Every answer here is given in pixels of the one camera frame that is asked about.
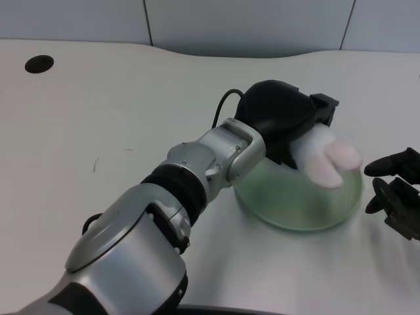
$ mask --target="pink ear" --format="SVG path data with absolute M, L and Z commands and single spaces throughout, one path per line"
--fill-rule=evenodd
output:
M 321 187 L 336 189 L 343 184 L 340 174 L 322 153 L 310 156 L 306 160 L 304 169 L 308 177 Z
M 358 169 L 362 165 L 362 156 L 357 149 L 345 142 L 334 141 L 325 148 L 327 157 L 345 171 Z

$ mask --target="white plush toy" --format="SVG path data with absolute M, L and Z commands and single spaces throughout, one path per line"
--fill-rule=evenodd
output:
M 362 165 L 362 156 L 357 149 L 337 140 L 334 132 L 321 123 L 293 141 L 290 151 L 298 170 L 328 189 L 341 187 L 340 173 L 357 170 Z

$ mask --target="black cable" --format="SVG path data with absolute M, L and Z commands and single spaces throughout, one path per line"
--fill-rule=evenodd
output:
M 242 93 L 241 91 L 239 91 L 239 90 L 237 90 L 237 89 L 232 89 L 232 90 L 227 91 L 227 92 L 223 95 L 222 99 L 220 100 L 219 105 L 217 106 L 215 119 L 213 120 L 213 124 L 212 124 L 212 126 L 211 126 L 211 128 L 212 128 L 212 129 L 213 129 L 214 127 L 216 127 L 217 120 L 219 119 L 219 114 L 221 113 L 221 109 L 222 109 L 222 106 L 223 106 L 224 101 L 228 98 L 228 96 L 229 96 L 229 95 L 231 95 L 231 94 L 233 94 L 233 93 L 236 93 L 237 95 L 239 95 L 239 96 L 241 97 L 242 102 L 243 102 L 243 103 L 245 103 L 245 97 L 243 97 L 243 93 Z
M 97 215 L 93 215 L 89 219 L 87 219 L 85 224 L 83 225 L 83 228 L 81 229 L 81 235 L 84 235 L 84 233 L 86 233 L 87 229 L 89 228 L 89 225 L 91 225 L 93 221 L 98 220 L 101 215 L 102 213 L 98 213 Z

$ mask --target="white table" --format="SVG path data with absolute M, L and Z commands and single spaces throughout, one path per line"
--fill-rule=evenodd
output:
M 29 74 L 48 54 L 55 65 Z M 420 54 L 317 52 L 281 59 L 184 56 L 112 43 L 0 41 L 0 312 L 46 293 L 85 220 L 211 126 L 225 91 L 278 79 L 340 105 L 333 130 L 366 161 L 420 150 Z M 234 115 L 231 96 L 220 119 Z M 233 189 L 193 227 L 183 303 L 284 314 L 418 314 L 420 246 L 361 211 L 295 234 L 247 216 Z

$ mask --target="black grommet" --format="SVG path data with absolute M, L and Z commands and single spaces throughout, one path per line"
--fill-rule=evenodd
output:
M 30 58 L 25 64 L 25 70 L 30 74 L 41 74 L 50 70 L 54 64 L 54 59 L 51 56 L 41 55 Z

